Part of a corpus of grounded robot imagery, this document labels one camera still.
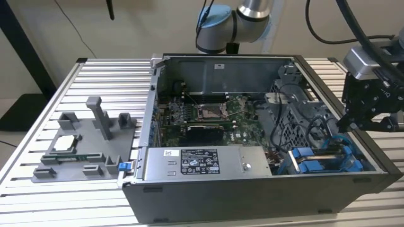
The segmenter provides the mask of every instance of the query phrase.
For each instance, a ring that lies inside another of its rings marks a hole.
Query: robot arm
[[[341,132],[350,127],[365,131],[404,131],[404,29],[393,41],[371,43],[346,0],[337,1],[351,30],[362,46],[350,50],[345,59],[349,73],[345,82],[346,114],[338,122]],[[373,118],[383,113],[391,116],[381,122]]]
[[[222,53],[229,43],[254,42],[270,29],[270,0],[245,0],[234,11],[214,4],[202,14],[197,47],[203,53]]]

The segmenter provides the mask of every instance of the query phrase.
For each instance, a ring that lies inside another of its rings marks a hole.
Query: black component
[[[187,128],[187,141],[211,143],[219,140],[223,140],[225,135],[225,127],[223,126],[205,126],[195,125]]]
[[[107,0],[107,7],[111,20],[115,20],[113,0]]]
[[[245,116],[246,116],[247,119],[250,119],[251,118],[251,112],[246,112]]]
[[[359,80],[349,72],[343,103],[346,103],[346,115],[337,124],[341,132],[347,132],[353,123],[366,131],[404,131],[391,116],[385,117],[382,122],[373,121],[377,115],[397,113],[404,106],[404,91],[395,91],[394,86],[386,87],[381,79]]]
[[[47,104],[47,98],[42,94],[22,95],[0,119],[0,130],[29,131]]]
[[[233,33],[233,39],[231,39],[231,43],[235,41],[237,39],[237,35],[238,35],[238,16],[237,16],[237,12],[233,11],[233,19],[234,19],[234,33]]]
[[[86,63],[89,58],[78,58],[77,63]]]
[[[173,82],[173,94],[174,96],[181,96],[182,91],[187,88],[187,85],[183,85],[185,81],[183,80],[175,80]]]
[[[307,0],[307,3],[306,3],[306,23],[309,25],[309,29],[310,29],[310,32],[313,34],[313,36],[325,44],[331,44],[331,45],[337,45],[337,44],[349,44],[349,43],[354,43],[354,42],[358,42],[359,39],[347,39],[347,40],[341,40],[341,41],[329,41],[329,40],[325,40],[315,32],[314,30],[314,27],[311,26],[311,21],[310,21],[310,1],[311,0]],[[395,35],[373,35],[373,36],[369,36],[369,39],[394,39]]]
[[[261,22],[261,21],[267,20],[269,17],[270,17],[270,15],[269,15],[269,16],[266,16],[266,17],[263,17],[263,18],[253,18],[253,17],[246,16],[246,15],[241,12],[239,9],[238,9],[237,11],[238,11],[239,17],[242,17],[245,20],[247,20],[247,21],[250,21],[250,22]]]
[[[227,43],[226,44],[226,52],[238,54],[239,53],[239,48],[241,48],[241,43]]]

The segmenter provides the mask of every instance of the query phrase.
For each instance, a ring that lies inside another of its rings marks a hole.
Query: aluminum profile
[[[341,98],[346,69],[329,59],[307,59],[335,95]],[[101,95],[103,109],[111,117],[130,112],[138,119],[133,158],[138,155],[138,144],[150,83],[150,59],[89,60],[77,66],[61,87],[61,95],[53,100],[50,109],[38,127],[27,135],[2,173],[0,225],[25,226],[119,226],[139,225],[125,193],[117,180],[78,181],[62,183],[31,182],[42,152],[50,146],[59,128],[58,116],[63,111],[75,111],[79,118],[93,118],[83,109],[90,95]],[[404,172],[404,132],[370,132],[383,151]],[[226,221],[177,226],[193,227],[379,227],[403,226],[404,223],[404,179],[402,178],[382,193],[362,196],[337,215],[317,215]]]

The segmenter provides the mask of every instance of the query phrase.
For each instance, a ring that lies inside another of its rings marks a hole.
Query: white wall
[[[0,99],[18,98],[25,93],[41,93],[41,90],[0,30]]]
[[[398,34],[404,26],[404,0],[349,0],[367,35]],[[285,11],[271,48],[273,54],[337,57],[343,60],[355,44],[327,45],[311,35],[305,20],[306,0],[285,0]],[[354,38],[335,0],[313,0],[310,17],[314,29],[326,40]]]
[[[218,0],[234,8],[239,0]],[[93,57],[54,0],[10,0],[13,10],[54,79],[61,83],[79,57]],[[197,53],[195,27],[203,0],[59,0],[99,58],[150,58],[153,53]],[[242,53],[261,53],[262,43]]]

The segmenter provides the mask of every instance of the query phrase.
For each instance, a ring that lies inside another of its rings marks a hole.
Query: black stand
[[[0,28],[43,92],[21,96],[0,119],[0,131],[29,131],[57,87],[7,0],[0,0]]]
[[[226,44],[226,53],[229,53],[229,54],[239,54],[239,48],[241,48],[241,44],[239,43],[227,43]]]

